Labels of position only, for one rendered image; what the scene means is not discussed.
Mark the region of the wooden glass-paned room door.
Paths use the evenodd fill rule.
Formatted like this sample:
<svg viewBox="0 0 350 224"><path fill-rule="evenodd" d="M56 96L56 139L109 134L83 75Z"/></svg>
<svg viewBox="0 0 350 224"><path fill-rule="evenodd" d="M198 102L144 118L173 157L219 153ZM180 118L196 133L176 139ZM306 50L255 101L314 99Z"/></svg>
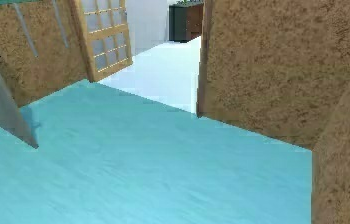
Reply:
<svg viewBox="0 0 350 224"><path fill-rule="evenodd" d="M69 0L90 82L133 64L126 0Z"/></svg>

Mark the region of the dark brown cabinet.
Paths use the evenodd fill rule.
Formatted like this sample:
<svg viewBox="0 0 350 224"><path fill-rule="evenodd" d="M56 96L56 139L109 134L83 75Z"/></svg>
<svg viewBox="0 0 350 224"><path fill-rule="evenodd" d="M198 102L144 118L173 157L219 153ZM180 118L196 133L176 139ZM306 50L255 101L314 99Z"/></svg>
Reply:
<svg viewBox="0 0 350 224"><path fill-rule="evenodd" d="M186 43L202 34L203 1L182 0L169 6L169 40Z"/></svg>

